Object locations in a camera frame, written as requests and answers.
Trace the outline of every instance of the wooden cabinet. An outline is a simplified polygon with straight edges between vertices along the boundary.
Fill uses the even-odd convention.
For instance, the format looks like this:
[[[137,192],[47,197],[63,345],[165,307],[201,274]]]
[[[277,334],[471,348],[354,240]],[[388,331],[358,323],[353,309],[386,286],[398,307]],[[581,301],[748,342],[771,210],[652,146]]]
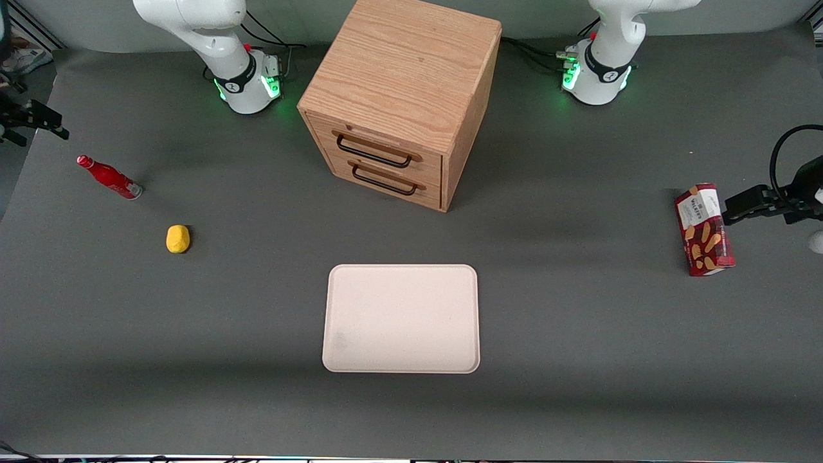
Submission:
[[[417,0],[358,0],[297,105],[332,173],[448,210],[501,31]]]

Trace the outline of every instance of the gray wall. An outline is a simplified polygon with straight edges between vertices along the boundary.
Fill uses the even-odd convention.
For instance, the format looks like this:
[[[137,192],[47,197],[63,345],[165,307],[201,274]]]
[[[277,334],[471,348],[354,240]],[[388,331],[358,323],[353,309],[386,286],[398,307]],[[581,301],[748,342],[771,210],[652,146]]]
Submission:
[[[430,0],[503,22],[514,37],[576,33],[595,18],[585,0]],[[646,16],[651,35],[754,32],[796,21],[815,0],[703,0],[683,12]],[[73,48],[111,52],[186,49],[143,22],[131,0],[20,0]],[[249,10],[284,40],[330,42],[354,0],[248,0]],[[248,39],[240,31],[241,38]]]

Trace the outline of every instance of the drawer handle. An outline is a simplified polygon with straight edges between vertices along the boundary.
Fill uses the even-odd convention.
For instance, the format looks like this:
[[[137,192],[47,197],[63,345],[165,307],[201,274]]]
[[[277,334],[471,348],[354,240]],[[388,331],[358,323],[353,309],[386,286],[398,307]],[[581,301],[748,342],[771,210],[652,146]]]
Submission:
[[[343,144],[343,134],[342,133],[337,135],[337,147],[342,149],[345,152],[350,152],[351,154],[356,154],[357,156],[364,157],[364,158],[370,159],[372,161],[380,162],[382,164],[385,164],[386,166],[397,167],[398,169],[405,169],[406,167],[409,167],[409,164],[412,162],[412,157],[411,156],[407,156],[406,160],[404,162],[395,162],[395,161],[390,161],[389,159],[383,159],[380,156],[375,156],[374,154],[369,154],[368,152],[361,151],[361,150],[353,148],[353,147],[348,147],[348,146]]]
[[[364,177],[357,173],[357,169],[360,168],[357,164],[351,167],[351,174],[358,180],[363,180],[365,183],[371,183],[374,186],[379,186],[380,188],[385,188],[389,191],[393,191],[397,194],[402,194],[403,196],[412,196],[415,191],[417,191],[417,184],[412,184],[411,189],[399,189],[397,187],[393,187],[391,185],[386,185],[383,182],[378,182],[377,180],[372,180],[368,177]]]

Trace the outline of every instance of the yellow ball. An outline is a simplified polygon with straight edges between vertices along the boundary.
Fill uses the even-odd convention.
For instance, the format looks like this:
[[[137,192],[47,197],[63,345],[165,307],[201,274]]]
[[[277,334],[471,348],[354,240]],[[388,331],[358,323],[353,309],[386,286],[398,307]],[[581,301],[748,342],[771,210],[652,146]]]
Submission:
[[[169,252],[180,254],[188,249],[192,243],[191,237],[188,235],[188,228],[185,225],[172,225],[169,227],[169,232],[165,235],[165,247]]]

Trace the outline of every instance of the black cable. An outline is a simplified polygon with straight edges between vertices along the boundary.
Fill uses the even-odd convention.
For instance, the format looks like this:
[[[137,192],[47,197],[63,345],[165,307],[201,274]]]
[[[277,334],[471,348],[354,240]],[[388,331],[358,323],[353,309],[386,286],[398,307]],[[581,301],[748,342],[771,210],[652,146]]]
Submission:
[[[580,32],[577,33],[577,35],[586,35],[586,34],[588,34],[588,32],[594,26],[596,26],[598,24],[598,22],[600,22],[600,16],[598,16],[596,20],[592,21],[591,24],[589,24],[588,26],[585,26],[583,29],[581,29]]]
[[[249,34],[249,35],[251,35],[252,37],[254,37],[255,39],[260,40],[261,42],[265,42],[265,43],[267,43],[267,44],[277,45],[277,46],[279,46],[279,47],[286,47],[286,48],[291,48],[291,47],[299,47],[299,48],[302,48],[302,49],[306,48],[306,45],[305,45],[305,44],[287,44],[286,42],[284,42],[284,41],[280,40],[280,38],[279,38],[279,37],[277,37],[276,35],[272,34],[271,32],[269,32],[269,34],[272,34],[272,37],[274,37],[275,39],[277,39],[277,40],[278,40],[277,42],[272,42],[271,40],[264,39],[263,37],[261,37],[261,36],[259,36],[259,35],[257,35],[257,34],[254,34],[251,30],[249,30],[249,28],[248,28],[248,27],[246,27],[246,25],[245,25],[245,24],[242,24],[242,23],[241,23],[241,24],[240,24],[240,27],[242,27],[242,28],[243,28],[243,30],[245,30],[245,31],[246,31],[246,34]]]
[[[268,32],[268,34],[269,34],[270,36],[274,37],[274,40],[277,40],[278,42],[280,42],[280,44],[281,44],[281,45],[283,45],[283,46],[285,46],[285,47],[289,46],[289,44],[287,44],[286,42],[284,42],[284,41],[283,41],[280,37],[278,37],[278,36],[274,35],[274,32],[271,32],[271,31],[270,31],[270,30],[269,30],[266,26],[264,26],[264,25],[263,25],[263,23],[261,23],[260,21],[258,21],[258,20],[257,20],[257,18],[256,18],[256,17],[254,17],[254,15],[252,14],[252,12],[248,12],[248,11],[247,11],[247,12],[246,12],[246,14],[247,14],[247,15],[249,15],[249,17],[250,17],[250,18],[252,18],[252,21],[256,22],[256,23],[258,24],[258,26],[262,27],[262,28],[263,28],[263,30],[265,30],[266,32]]]
[[[123,458],[122,455],[120,455],[120,456],[110,456],[108,458],[103,458],[101,460],[98,460],[98,463],[117,463],[118,461],[121,461],[120,459],[122,459],[122,458]]]
[[[534,62],[537,66],[540,66],[541,68],[544,68],[544,69],[548,69],[549,71],[564,72],[563,69],[555,68],[553,66],[549,66],[548,64],[543,63],[542,61],[537,59],[537,57],[532,55],[532,53],[534,53],[534,54],[537,54],[537,55],[540,55],[540,56],[547,56],[547,57],[554,58],[555,54],[549,53],[549,52],[541,50],[539,48],[532,47],[530,44],[522,42],[521,40],[512,39],[511,37],[502,37],[500,40],[507,43],[507,44],[513,45],[515,48],[520,50],[520,52],[523,53],[526,56],[526,58],[529,58],[530,60],[532,60],[532,62]]]
[[[505,42],[507,44],[512,44],[515,47],[518,47],[520,49],[527,49],[528,51],[530,51],[534,54],[539,54],[540,56],[549,56],[549,57],[552,57],[552,58],[555,57],[555,54],[544,51],[544,50],[541,50],[539,48],[532,47],[530,44],[527,44],[526,42],[523,42],[522,40],[512,39],[511,37],[501,37],[500,41]]]
[[[267,43],[267,44],[272,44],[272,45],[277,45],[279,47],[287,47],[288,48],[288,46],[289,46],[289,45],[287,45],[285,43],[282,43],[282,42],[272,42],[271,40],[266,40],[263,37],[260,37],[259,35],[255,35],[251,30],[249,30],[248,27],[246,27],[245,24],[240,24],[240,27],[242,27],[243,30],[246,31],[246,34],[251,35],[252,37],[254,37],[257,40],[260,40],[261,42],[264,42],[264,43]]]
[[[15,455],[24,456],[32,461],[43,461],[43,459],[39,456],[31,455],[30,453],[25,453],[24,451],[15,450],[14,447],[8,445],[6,441],[0,441],[0,449],[3,449],[4,451],[13,453]]]
[[[797,132],[801,132],[803,130],[820,130],[823,131],[823,125],[819,124],[805,124],[805,125],[798,125],[794,129],[790,129],[788,132],[784,133],[780,140],[777,141],[777,144],[774,145],[774,150],[772,150],[772,157],[769,160],[769,181],[771,182],[772,189],[777,194],[777,197],[783,201],[783,204],[786,207],[792,209],[792,212],[796,213],[797,215],[805,218],[814,217],[813,214],[805,213],[801,211],[797,206],[790,203],[786,195],[777,185],[777,156],[780,154],[780,148],[783,147],[783,144],[786,143],[789,137],[794,135]]]

